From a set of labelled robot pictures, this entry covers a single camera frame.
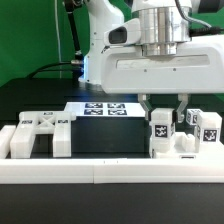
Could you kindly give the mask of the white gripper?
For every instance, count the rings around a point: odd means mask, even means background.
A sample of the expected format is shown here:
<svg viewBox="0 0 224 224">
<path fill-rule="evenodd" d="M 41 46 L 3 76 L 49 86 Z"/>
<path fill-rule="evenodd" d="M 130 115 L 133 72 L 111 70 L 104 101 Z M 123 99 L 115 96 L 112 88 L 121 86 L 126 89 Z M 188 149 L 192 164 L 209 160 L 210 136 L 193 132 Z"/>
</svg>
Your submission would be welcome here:
<svg viewBox="0 0 224 224">
<path fill-rule="evenodd" d="M 149 94 L 179 94 L 177 122 L 182 123 L 188 94 L 224 92 L 224 46 L 181 44 L 174 56 L 144 57 L 139 47 L 112 48 L 103 54 L 102 87 L 107 93 L 139 94 L 149 120 Z"/>
</svg>

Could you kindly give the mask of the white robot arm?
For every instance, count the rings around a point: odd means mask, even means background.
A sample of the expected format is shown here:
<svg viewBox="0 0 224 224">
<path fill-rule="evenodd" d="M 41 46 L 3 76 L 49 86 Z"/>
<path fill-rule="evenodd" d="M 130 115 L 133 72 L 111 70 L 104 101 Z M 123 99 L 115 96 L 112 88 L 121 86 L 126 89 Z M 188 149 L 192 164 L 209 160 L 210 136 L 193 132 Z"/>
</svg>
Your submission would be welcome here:
<svg viewBox="0 0 224 224">
<path fill-rule="evenodd" d="M 150 94 L 176 94 L 178 120 L 191 94 L 224 93 L 224 33 L 193 13 L 214 13 L 224 0 L 125 0 L 132 18 L 109 0 L 84 0 L 92 46 L 81 85 L 136 94 L 148 111 Z"/>
</svg>

